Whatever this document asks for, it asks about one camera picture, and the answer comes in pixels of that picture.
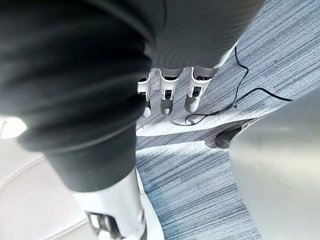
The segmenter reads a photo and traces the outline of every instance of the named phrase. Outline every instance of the cable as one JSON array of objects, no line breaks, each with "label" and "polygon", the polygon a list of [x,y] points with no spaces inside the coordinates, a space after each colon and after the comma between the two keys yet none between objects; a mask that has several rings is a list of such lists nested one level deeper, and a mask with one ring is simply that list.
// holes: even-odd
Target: cable
[{"label": "cable", "polygon": [[[233,99],[233,102],[230,103],[229,105],[225,106],[223,109],[221,110],[218,110],[218,111],[214,111],[214,112],[211,112],[209,114],[203,114],[203,113],[194,113],[194,114],[190,114],[188,115],[185,119],[184,119],[184,123],[187,125],[187,126],[194,126],[194,125],[197,125],[198,123],[200,123],[202,120],[204,120],[205,118],[209,117],[209,116],[215,116],[215,115],[218,115],[220,113],[223,113],[229,109],[231,109],[232,107],[237,107],[235,104],[238,103],[239,101],[241,101],[242,99],[244,99],[245,97],[247,97],[248,95],[250,95],[251,93],[255,92],[255,91],[263,91],[265,92],[266,94],[269,94],[270,96],[276,98],[276,99],[279,99],[279,100],[282,100],[282,101],[286,101],[286,102],[291,102],[292,99],[289,99],[289,98],[284,98],[284,97],[281,97],[281,96],[277,96],[275,95],[274,93],[272,92],[269,92],[268,90],[262,88],[262,87],[257,87],[257,88],[254,88],[252,90],[250,90],[249,92],[247,92],[246,94],[244,94],[243,96],[241,96],[239,99],[237,99],[238,97],[238,93],[239,93],[239,89],[240,89],[240,86],[243,82],[243,80],[245,79],[245,77],[248,75],[249,73],[249,68],[247,66],[244,66],[240,63],[239,59],[238,59],[238,53],[237,53],[237,47],[234,47],[234,56],[235,56],[235,59],[236,59],[236,63],[238,64],[238,66],[240,66],[241,68],[243,69],[246,69],[246,72],[245,74],[243,75],[241,81],[239,82],[237,88],[236,88],[236,92],[235,92],[235,96],[234,96],[234,99]],[[193,122],[191,124],[187,124],[187,120],[188,118],[192,117],[192,116],[203,116],[203,118],[201,118],[199,121],[197,122]]]}]

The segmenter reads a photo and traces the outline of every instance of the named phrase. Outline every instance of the carpet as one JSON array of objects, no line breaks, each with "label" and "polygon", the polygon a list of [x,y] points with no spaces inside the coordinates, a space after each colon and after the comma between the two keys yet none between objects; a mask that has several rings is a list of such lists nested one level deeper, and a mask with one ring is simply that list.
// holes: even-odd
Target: carpet
[{"label": "carpet", "polygon": [[[318,0],[269,0],[241,37],[240,62],[250,71],[239,96],[262,87],[295,99],[320,85],[320,3]],[[210,113],[232,102],[245,74],[234,52],[212,79],[197,113]],[[151,71],[152,114],[137,122],[137,168],[166,240],[258,240],[255,223],[237,189],[228,150],[215,135],[231,122],[256,118],[286,102],[263,92],[237,108],[181,126],[190,69],[182,73],[170,116],[160,113],[160,75]]]}]

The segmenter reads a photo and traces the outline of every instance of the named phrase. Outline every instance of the black fabric covering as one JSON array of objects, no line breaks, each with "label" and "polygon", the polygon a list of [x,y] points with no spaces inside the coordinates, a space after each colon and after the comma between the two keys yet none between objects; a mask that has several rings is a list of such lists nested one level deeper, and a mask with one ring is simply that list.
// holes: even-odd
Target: black fabric covering
[{"label": "black fabric covering", "polygon": [[0,114],[23,119],[22,146],[46,154],[77,192],[107,188],[135,166],[138,80],[152,66],[215,66],[263,3],[105,1],[154,36],[152,61],[133,21],[89,0],[0,2]]}]

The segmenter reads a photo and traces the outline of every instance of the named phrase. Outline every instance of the white seat cushion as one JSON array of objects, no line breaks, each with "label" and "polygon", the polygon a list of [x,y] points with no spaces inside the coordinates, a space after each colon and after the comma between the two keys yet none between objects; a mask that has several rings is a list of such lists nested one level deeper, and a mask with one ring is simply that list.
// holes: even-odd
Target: white seat cushion
[{"label": "white seat cushion", "polygon": [[96,239],[83,210],[41,153],[0,139],[0,239]]}]

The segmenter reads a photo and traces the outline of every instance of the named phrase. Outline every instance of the white robot part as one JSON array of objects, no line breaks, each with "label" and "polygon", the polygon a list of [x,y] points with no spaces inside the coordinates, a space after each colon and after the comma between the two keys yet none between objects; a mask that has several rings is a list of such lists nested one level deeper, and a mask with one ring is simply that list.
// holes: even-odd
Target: white robot part
[{"label": "white robot part", "polygon": [[183,68],[166,69],[160,68],[160,88],[161,88],[161,113],[169,115],[172,112],[174,96],[179,84],[179,79]]},{"label": "white robot part", "polygon": [[158,216],[145,193],[138,170],[136,171],[138,186],[140,191],[141,204],[144,209],[144,215],[147,225],[147,240],[165,240],[164,232],[160,225]]},{"label": "white robot part", "polygon": [[139,95],[145,96],[145,107],[143,112],[143,117],[147,118],[151,115],[151,104],[150,104],[150,95],[151,95],[151,81],[150,73],[148,77],[142,78],[138,82],[137,92]]},{"label": "white robot part", "polygon": [[191,67],[191,77],[189,78],[188,92],[184,104],[187,112],[193,113],[197,110],[201,96],[217,72],[217,68]]},{"label": "white robot part", "polygon": [[139,236],[137,239],[140,240],[144,234],[146,218],[135,167],[124,179],[110,187],[73,194],[87,212],[97,234],[107,231],[115,240],[131,239],[133,236]]},{"label": "white robot part", "polygon": [[99,240],[164,240],[138,170],[95,192],[74,192]]}]

